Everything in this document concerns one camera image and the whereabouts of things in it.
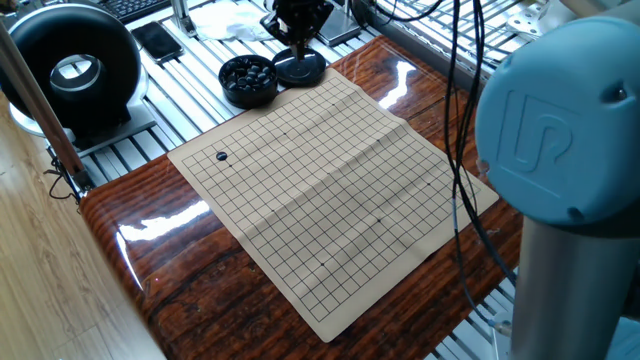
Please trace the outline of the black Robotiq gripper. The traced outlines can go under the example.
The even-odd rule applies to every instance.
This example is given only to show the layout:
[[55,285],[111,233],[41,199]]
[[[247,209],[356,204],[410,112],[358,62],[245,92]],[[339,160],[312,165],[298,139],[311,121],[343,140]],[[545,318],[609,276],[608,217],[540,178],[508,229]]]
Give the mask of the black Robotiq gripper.
[[[262,18],[262,26],[286,45],[296,60],[303,60],[308,43],[320,32],[334,9],[325,0],[274,0],[272,10]],[[300,34],[286,23],[300,22]]]

